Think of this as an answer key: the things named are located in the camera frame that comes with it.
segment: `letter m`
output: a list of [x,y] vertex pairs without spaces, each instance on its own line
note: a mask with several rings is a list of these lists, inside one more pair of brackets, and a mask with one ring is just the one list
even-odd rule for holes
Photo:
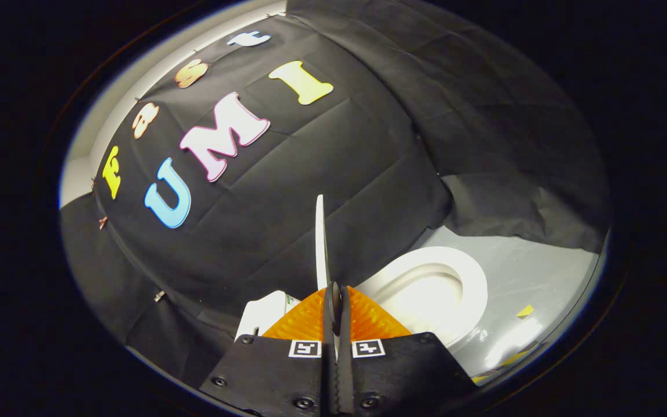
[[239,145],[249,146],[269,129],[267,119],[259,119],[245,108],[238,100],[238,93],[230,93],[215,104],[215,127],[195,126],[190,129],[179,147],[194,153],[202,166],[207,170],[207,180],[214,182],[225,172],[228,162],[215,158],[215,153],[236,156],[236,144],[233,132],[239,137]]

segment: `bolt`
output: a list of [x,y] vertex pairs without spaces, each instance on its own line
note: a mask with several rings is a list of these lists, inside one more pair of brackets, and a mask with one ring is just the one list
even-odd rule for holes
[[374,408],[379,405],[379,400],[374,397],[365,398],[365,401],[362,401],[362,408]]
[[212,383],[214,383],[217,386],[226,386],[226,385],[228,385],[228,382],[224,378],[220,378],[219,376],[213,378]]
[[313,406],[313,402],[310,401],[307,398],[297,398],[295,400],[295,407],[301,408],[301,409],[308,409]]

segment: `blue letter u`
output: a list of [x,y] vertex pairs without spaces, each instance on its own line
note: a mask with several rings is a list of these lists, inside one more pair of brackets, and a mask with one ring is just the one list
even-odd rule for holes
[[192,196],[187,184],[182,181],[177,172],[171,168],[171,158],[166,158],[159,167],[159,173],[156,175],[159,180],[166,180],[169,187],[177,193],[179,201],[175,208],[169,208],[164,199],[161,198],[159,192],[156,190],[156,183],[154,182],[148,187],[146,192],[145,205],[153,210],[153,213],[159,217],[169,229],[176,229],[187,218],[190,212],[190,204],[192,203]]

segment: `gray floor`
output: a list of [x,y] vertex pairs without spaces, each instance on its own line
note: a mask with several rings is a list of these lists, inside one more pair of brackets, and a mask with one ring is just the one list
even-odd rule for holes
[[[456,361],[477,385],[533,342],[541,342],[561,322],[585,290],[598,255],[557,248],[518,237],[462,237],[446,227],[427,231],[411,248],[448,246],[472,256],[485,272],[488,305],[479,324],[452,350]],[[517,317],[527,306],[534,311]]]

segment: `black cloth backdrop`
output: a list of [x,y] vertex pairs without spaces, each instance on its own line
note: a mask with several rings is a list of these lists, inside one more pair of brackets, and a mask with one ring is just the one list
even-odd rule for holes
[[519,236],[599,253],[611,218],[601,155],[573,103],[529,58],[418,0],[289,0],[357,56],[426,141],[463,236]]
[[[271,39],[226,45],[238,32]],[[427,227],[518,235],[599,251],[609,207],[603,166],[581,116],[508,45],[425,3],[290,0],[273,16],[199,50],[141,97],[107,148],[93,193],[61,209],[77,284],[120,343],[191,386],[222,358],[246,302],[316,289],[313,217],[325,195],[331,274],[357,285],[404,253]],[[210,65],[191,87],[174,74]],[[267,75],[303,68],[333,91],[311,105]],[[212,108],[239,101],[270,129],[217,182],[178,147]],[[132,121],[160,110],[145,134]],[[117,145],[115,200],[101,171]],[[192,195],[169,229],[144,205],[168,156]],[[103,230],[97,220],[108,216]],[[159,291],[166,295],[158,303]]]

